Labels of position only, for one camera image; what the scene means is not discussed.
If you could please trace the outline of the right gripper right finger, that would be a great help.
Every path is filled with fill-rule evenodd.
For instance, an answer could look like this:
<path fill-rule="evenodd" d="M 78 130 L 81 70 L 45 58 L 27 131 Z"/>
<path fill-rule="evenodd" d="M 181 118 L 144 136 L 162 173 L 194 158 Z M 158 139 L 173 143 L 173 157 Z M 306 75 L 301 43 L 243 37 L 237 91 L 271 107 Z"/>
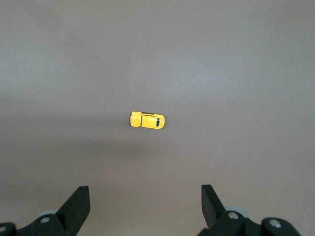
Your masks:
<path fill-rule="evenodd" d="M 212 185 L 201 187 L 202 212 L 207 224 L 200 236 L 299 236 L 288 221 L 269 217 L 261 224 L 251 221 L 236 210 L 227 210 Z"/>

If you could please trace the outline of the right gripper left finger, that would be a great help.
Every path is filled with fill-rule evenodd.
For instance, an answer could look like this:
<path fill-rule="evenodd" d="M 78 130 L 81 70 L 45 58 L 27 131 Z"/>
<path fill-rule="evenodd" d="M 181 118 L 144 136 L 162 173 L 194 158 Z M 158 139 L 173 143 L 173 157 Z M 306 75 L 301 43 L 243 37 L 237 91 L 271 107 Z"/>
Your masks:
<path fill-rule="evenodd" d="M 2 236 L 75 236 L 90 213 L 88 186 L 78 187 L 56 213 L 44 214 L 17 229 L 11 222 L 0 224 Z"/>

